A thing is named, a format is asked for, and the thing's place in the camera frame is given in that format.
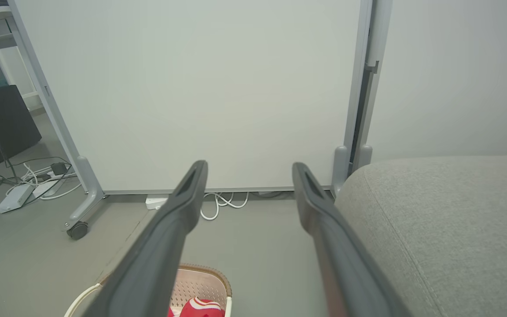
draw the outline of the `basket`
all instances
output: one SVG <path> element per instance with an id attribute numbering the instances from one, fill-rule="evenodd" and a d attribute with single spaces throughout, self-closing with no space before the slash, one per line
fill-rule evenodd
<path id="1" fill-rule="evenodd" d="M 107 282 L 108 275 L 100 283 L 89 287 L 81 293 L 70 305 L 65 317 L 71 317 L 78 306 L 94 291 L 100 291 L 101 285 Z M 169 299 L 169 306 L 175 313 L 181 312 L 187 301 L 193 297 L 216 301 L 225 310 L 224 317 L 230 317 L 232 311 L 232 290 L 228 279 L 219 271 L 206 266 L 181 264 L 177 269 L 173 293 Z"/>

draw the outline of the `metal frame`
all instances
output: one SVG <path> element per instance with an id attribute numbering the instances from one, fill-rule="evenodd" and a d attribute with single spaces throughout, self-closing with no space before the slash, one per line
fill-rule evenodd
<path id="1" fill-rule="evenodd" d="M 365 109 L 368 114 L 364 116 L 364 124 L 362 124 L 362 132 L 359 133 L 359 140 L 354 142 L 356 118 L 358 114 L 358 104 L 360 102 L 360 95 L 362 93 L 362 81 L 364 80 L 364 71 L 366 67 L 375 66 L 375 70 L 380 72 L 380 60 L 384 54 L 384 47 L 386 44 L 386 31 L 388 29 L 390 8 L 392 0 L 361 0 L 360 4 L 360 20 L 357 31 L 356 39 L 356 53 L 354 60 L 354 69 L 352 74 L 352 86 L 350 88 L 350 99 L 348 104 L 348 116 L 346 119 L 346 129 L 344 136 L 344 144 L 338 146 L 334 151 L 334 165 L 332 169 L 332 184 L 326 189 L 330 189 L 334 195 L 339 193 L 345 180 L 349 176 L 350 170 L 355 170 L 360 166 L 362 160 L 354 160 L 350 162 L 350 151 L 352 147 L 360 147 L 364 144 L 368 135 L 368 123 L 370 121 L 370 114 L 372 113 L 372 103 L 374 102 L 375 92 L 377 89 L 378 81 L 374 80 L 370 86 L 370 93 L 368 93 L 367 103 L 368 108 Z M 37 60 L 36 53 L 32 43 L 30 42 L 26 33 L 26 28 L 21 20 L 18 11 L 16 0 L 9 0 L 10 14 L 5 7 L 0 7 L 1 19 L 5 19 L 12 37 L 7 36 L 4 42 L 0 42 L 0 46 L 10 47 L 16 44 L 23 57 L 26 68 L 31 76 L 34 87 L 36 88 L 40 100 L 50 118 L 52 125 L 56 130 L 56 134 L 64 147 L 66 155 L 73 168 L 78 174 L 79 180 L 82 183 L 88 196 L 81 205 L 70 215 L 67 221 L 63 224 L 62 230 L 67 230 L 73 227 L 83 217 L 86 217 L 88 212 L 105 196 L 102 191 L 99 181 L 97 180 L 91 165 L 85 157 L 79 155 L 79 152 L 73 142 L 73 139 L 65 125 L 64 119 L 60 114 L 56 100 L 52 95 L 52 91 L 42 67 Z M 357 149 L 356 157 L 360 157 L 360 151 Z M 207 192 L 220 192 L 220 191 L 290 191 L 293 187 L 272 187 L 272 188 L 211 188 Z M 142 193 L 171 193 L 171 191 L 110 191 L 106 194 L 109 195 L 127 195 L 127 194 L 142 194 Z"/>
<path id="2" fill-rule="evenodd" d="M 372 68 L 372 73 L 369 78 L 369 85 L 366 92 L 364 101 L 364 108 L 360 133 L 358 140 L 356 140 L 356 155 L 353 161 L 352 171 L 370 164 L 373 153 L 373 148 L 367 144 L 367 137 L 369 135 L 369 126 L 371 124 L 371 115 L 373 114 L 373 106 L 375 104 L 375 97 L 377 96 L 378 79 L 382 69 L 382 59 L 385 55 L 386 37 L 388 35 L 388 28 L 390 23 L 390 12 L 392 10 L 393 0 L 374 0 L 375 5 L 373 8 L 372 24 L 370 26 L 369 35 L 369 48 L 367 65 Z"/>
<path id="3" fill-rule="evenodd" d="M 91 165 L 85 157 L 79 155 L 76 145 L 62 118 L 62 114 L 60 114 L 58 106 L 56 105 L 56 100 L 54 100 L 52 96 L 50 86 L 48 86 L 40 63 L 34 53 L 34 48 L 28 39 L 16 3 L 14 0 L 10 0 L 8 7 L 0 7 L 0 48 L 10 48 L 13 46 L 18 47 L 26 69 L 38 92 L 38 96 L 60 139 L 60 143 L 62 143 L 62 147 L 72 163 L 72 167 L 76 171 L 81 185 L 86 193 L 88 193 L 86 200 L 77 207 L 62 226 L 62 230 L 66 231 L 72 228 L 73 225 L 83 217 L 86 217 L 87 213 L 104 198 L 105 195 L 91 169 Z M 0 79 L 1 78 L 5 78 L 5 76 L 0 68 Z"/>
<path id="4" fill-rule="evenodd" d="M 64 147 L 64 151 L 72 163 L 73 168 L 78 175 L 79 181 L 88 194 L 85 201 L 83 201 L 64 222 L 62 231 L 66 231 L 72 228 L 73 225 L 75 225 L 83 217 L 86 217 L 87 213 L 95 207 L 95 205 L 103 199 L 105 195 L 101 189 L 101 185 L 99 185 L 99 181 L 95 177 L 95 173 L 93 173 L 93 170 L 91 169 L 89 161 L 87 161 L 85 157 L 79 155 L 76 145 L 73 142 L 72 135 L 70 135 L 68 127 L 64 122 L 64 118 L 62 118 L 62 114 L 60 114 L 60 110 L 56 104 L 54 96 L 52 95 L 48 81 L 46 81 L 44 72 L 42 72 L 42 67 L 37 60 L 34 47 L 26 33 L 26 28 L 21 20 L 15 0 L 9 1 L 9 8 L 11 9 L 13 16 L 6 18 L 6 20 L 18 46 L 18 50 L 25 62 L 26 69 L 33 80 L 34 87 L 36 88 L 44 109 L 50 118 L 50 122 L 52 123 L 52 126 L 54 126 L 56 134 Z"/>
<path id="5" fill-rule="evenodd" d="M 348 179 L 349 154 L 353 146 L 355 134 L 357 108 L 360 100 L 361 84 L 365 70 L 367 55 L 367 42 L 371 25 L 371 14 L 374 6 L 373 0 L 361 0 L 360 20 L 357 29 L 356 58 L 353 65 L 352 86 L 349 95 L 348 118 L 345 125 L 344 144 L 334 151 L 334 167 L 332 170 L 331 190 L 334 197 L 340 192 L 346 179 Z"/>

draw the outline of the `red and white fabric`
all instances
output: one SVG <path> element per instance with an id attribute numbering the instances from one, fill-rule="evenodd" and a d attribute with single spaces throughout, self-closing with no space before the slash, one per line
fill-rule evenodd
<path id="1" fill-rule="evenodd" d="M 219 303 L 193 297 L 183 306 L 181 314 L 170 308 L 167 317 L 224 317 L 224 313 Z"/>

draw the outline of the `computer tower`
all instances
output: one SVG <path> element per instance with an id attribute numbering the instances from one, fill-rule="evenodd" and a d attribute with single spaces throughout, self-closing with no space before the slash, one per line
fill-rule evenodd
<path id="1" fill-rule="evenodd" d="M 17 86 L 0 87 L 0 146 L 12 157 L 34 146 L 42 137 Z M 0 151 L 0 163 L 4 157 Z"/>

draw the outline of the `gray sofa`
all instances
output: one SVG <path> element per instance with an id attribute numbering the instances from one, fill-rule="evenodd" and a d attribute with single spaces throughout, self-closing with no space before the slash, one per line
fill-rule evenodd
<path id="1" fill-rule="evenodd" d="M 371 164 L 336 207 L 415 317 L 507 317 L 507 156 Z"/>

